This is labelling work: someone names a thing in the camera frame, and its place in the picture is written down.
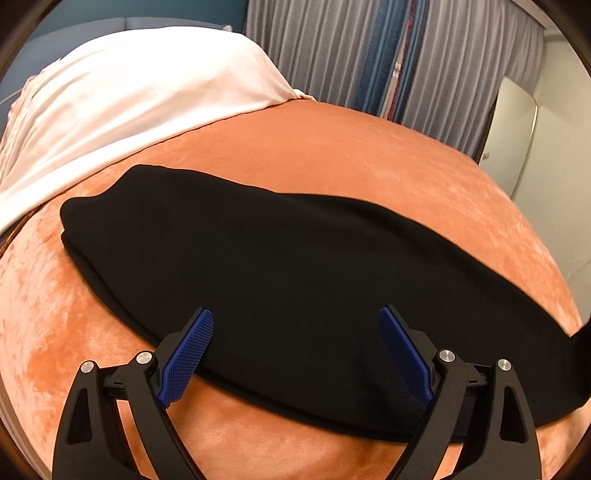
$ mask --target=orange bed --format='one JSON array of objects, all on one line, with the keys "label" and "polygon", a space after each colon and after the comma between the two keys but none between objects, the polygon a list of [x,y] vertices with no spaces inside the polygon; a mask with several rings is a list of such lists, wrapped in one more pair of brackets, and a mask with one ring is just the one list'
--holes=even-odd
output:
[{"label": "orange bed", "polygon": [[[276,192],[355,197],[443,235],[512,281],[572,335],[577,308],[556,263],[507,196],[469,158],[421,134],[359,112],[293,100],[218,121],[147,148],[49,201],[0,258],[0,376],[22,442],[46,467],[78,366],[127,363],[150,346],[93,295],[60,240],[59,209],[102,193],[135,164],[204,171]],[[124,426],[142,474],[156,478],[134,431]],[[382,480],[404,445],[349,437],[245,403],[194,377],[169,410],[210,480]],[[538,429],[544,479],[572,453],[591,403]],[[459,453],[451,446],[438,478]]]}]

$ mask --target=folded black garment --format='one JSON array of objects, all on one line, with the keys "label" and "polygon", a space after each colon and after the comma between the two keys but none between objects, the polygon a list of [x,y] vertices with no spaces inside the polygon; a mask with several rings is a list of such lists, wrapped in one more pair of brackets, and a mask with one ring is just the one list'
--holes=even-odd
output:
[{"label": "folded black garment", "polygon": [[285,416],[409,440],[424,406],[379,337],[386,304],[465,361],[509,359],[538,426],[590,396],[589,328],[569,339],[509,281],[386,208],[135,166],[66,201],[61,219],[68,253],[122,321],[157,345],[208,308],[197,373]]}]

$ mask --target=blue curtain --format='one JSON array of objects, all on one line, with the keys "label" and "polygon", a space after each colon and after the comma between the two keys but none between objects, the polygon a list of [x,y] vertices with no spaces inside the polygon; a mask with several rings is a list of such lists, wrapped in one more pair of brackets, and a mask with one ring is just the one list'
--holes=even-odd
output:
[{"label": "blue curtain", "polygon": [[398,90],[394,97],[393,121],[400,123],[404,115],[404,108],[410,87],[413,84],[414,73],[417,70],[418,55],[423,43],[425,25],[429,13],[429,0],[415,0],[414,22],[408,38],[407,52],[404,55],[400,78],[398,80]]},{"label": "blue curtain", "polygon": [[401,47],[410,0],[380,0],[354,108],[379,115]]}]

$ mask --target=white pillow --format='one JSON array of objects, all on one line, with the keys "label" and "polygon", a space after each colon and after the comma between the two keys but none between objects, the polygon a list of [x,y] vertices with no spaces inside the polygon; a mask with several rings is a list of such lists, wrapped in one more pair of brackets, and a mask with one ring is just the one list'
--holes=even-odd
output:
[{"label": "white pillow", "polygon": [[150,145],[303,97],[241,34],[167,27],[91,40],[30,79],[12,106],[0,143],[0,233]]}]

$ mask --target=blue wall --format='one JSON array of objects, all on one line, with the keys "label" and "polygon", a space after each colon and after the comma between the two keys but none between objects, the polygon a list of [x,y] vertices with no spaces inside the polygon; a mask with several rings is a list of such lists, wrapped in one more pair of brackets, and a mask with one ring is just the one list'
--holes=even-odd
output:
[{"label": "blue wall", "polygon": [[115,17],[188,18],[242,32],[248,0],[63,0],[32,38],[79,23]]}]

